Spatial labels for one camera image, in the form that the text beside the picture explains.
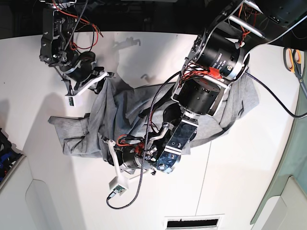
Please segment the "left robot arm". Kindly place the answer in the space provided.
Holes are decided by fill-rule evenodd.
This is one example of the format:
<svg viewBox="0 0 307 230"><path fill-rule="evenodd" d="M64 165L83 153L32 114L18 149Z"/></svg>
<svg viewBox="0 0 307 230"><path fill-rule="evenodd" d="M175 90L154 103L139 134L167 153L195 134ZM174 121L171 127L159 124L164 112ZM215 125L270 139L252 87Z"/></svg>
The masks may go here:
<svg viewBox="0 0 307 230"><path fill-rule="evenodd" d="M108 163L118 172L155 168L170 173L200 135L199 120L214 116L227 90L248 67L250 51L272 42L307 17L304 0L214 0L207 25L187 56L175 85L158 90L143 136L125 134L108 143Z"/></svg>

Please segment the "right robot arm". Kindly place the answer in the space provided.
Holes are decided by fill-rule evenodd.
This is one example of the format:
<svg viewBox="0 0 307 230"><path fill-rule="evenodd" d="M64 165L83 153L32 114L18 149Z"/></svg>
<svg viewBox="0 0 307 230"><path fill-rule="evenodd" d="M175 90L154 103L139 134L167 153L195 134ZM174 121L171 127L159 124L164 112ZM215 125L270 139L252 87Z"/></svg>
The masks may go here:
<svg viewBox="0 0 307 230"><path fill-rule="evenodd" d="M75 81L78 90L98 76L100 69L94 67L96 55L92 51L102 35L98 27L84 15L89 2L75 9L75 0L46 0L43 10L43 34L40 61L59 72L65 83ZM82 48L74 41L75 33L83 27L93 32L89 47Z"/></svg>

